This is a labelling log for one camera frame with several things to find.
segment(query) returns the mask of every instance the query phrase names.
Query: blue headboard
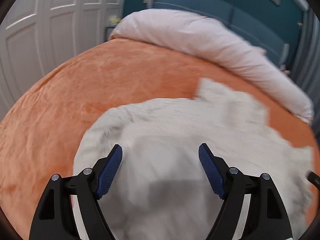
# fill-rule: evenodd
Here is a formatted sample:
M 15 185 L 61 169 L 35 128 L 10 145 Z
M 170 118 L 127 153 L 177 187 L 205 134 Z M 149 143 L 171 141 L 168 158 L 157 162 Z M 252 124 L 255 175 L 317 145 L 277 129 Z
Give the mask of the blue headboard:
M 148 0 L 148 8 L 177 9 L 216 18 L 253 46 L 267 50 L 276 66 L 286 63 L 289 44 L 263 23 L 223 0 Z

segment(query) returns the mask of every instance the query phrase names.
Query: blue gripper pad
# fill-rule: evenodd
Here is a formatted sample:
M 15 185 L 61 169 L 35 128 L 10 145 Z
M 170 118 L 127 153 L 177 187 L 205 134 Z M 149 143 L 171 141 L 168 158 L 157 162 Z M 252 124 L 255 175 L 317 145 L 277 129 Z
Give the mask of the blue gripper pad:
M 108 193 L 121 161 L 122 148 L 121 146 L 118 146 L 110 157 L 107 165 L 104 167 L 102 173 L 100 174 L 98 180 L 98 190 L 96 192 L 99 198 L 102 198 L 103 195 Z
M 210 157 L 210 153 L 203 145 L 200 145 L 199 147 L 199 160 L 202 164 L 205 174 L 207 175 L 213 192 L 223 199 L 226 195 L 226 191 L 223 187 L 223 177 L 214 161 Z

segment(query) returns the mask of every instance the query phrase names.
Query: silver bolt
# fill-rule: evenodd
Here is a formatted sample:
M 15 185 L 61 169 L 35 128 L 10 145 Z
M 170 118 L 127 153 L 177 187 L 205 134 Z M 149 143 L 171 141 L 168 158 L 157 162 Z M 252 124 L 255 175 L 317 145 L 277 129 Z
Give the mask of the silver bolt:
M 270 179 L 270 175 L 268 173 L 263 173 L 262 177 L 266 180 Z
M 91 174 L 91 172 L 92 172 L 91 168 L 86 168 L 86 169 L 84 169 L 83 174 L 84 175 L 89 175 L 89 174 Z
M 237 174 L 238 173 L 238 169 L 237 168 L 230 168 L 229 171 L 232 174 Z
M 56 181 L 57 179 L 59 179 L 59 175 L 58 174 L 54 174 L 54 175 L 52 175 L 51 179 L 53 181 Z

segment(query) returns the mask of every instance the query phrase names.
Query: white fabric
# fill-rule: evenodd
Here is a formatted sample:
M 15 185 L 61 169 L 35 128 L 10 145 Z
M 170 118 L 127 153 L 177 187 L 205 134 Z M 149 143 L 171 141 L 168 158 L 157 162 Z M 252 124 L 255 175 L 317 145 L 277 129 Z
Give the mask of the white fabric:
M 313 119 L 308 96 L 272 62 L 220 21 L 195 13 L 148 9 L 125 17 L 112 33 L 207 59 L 253 82 L 307 123 Z
M 198 159 L 198 147 L 206 142 L 244 174 L 271 175 L 298 236 L 311 199 L 304 175 L 312 152 L 290 147 L 266 120 L 266 108 L 249 94 L 202 79 L 195 100 L 158 98 L 105 112 L 85 133 L 73 174 L 93 167 L 119 144 L 122 163 L 99 201 L 116 239 L 205 239 L 222 204 Z M 248 207 L 246 196 L 234 239 L 241 237 Z M 74 213 L 87 240 L 76 200 Z

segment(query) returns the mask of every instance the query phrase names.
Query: bed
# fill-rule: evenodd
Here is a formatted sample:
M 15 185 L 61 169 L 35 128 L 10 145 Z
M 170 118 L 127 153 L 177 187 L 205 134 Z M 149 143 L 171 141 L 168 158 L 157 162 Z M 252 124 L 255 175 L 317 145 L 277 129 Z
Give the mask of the bed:
M 270 57 L 276 65 L 286 50 L 285 42 L 279 44 L 279 57 Z M 113 39 L 63 63 L 37 82 L 0 124 L 0 206 L 21 237 L 28 239 L 50 176 L 72 175 L 82 136 L 102 113 L 152 98 L 193 98 L 202 77 L 250 93 L 268 106 L 270 127 L 294 147 L 311 146 L 314 172 L 320 174 L 319 150 L 308 124 L 257 86 L 208 60 L 144 42 Z M 317 210 L 315 187 L 312 192 L 315 197 L 307 224 Z

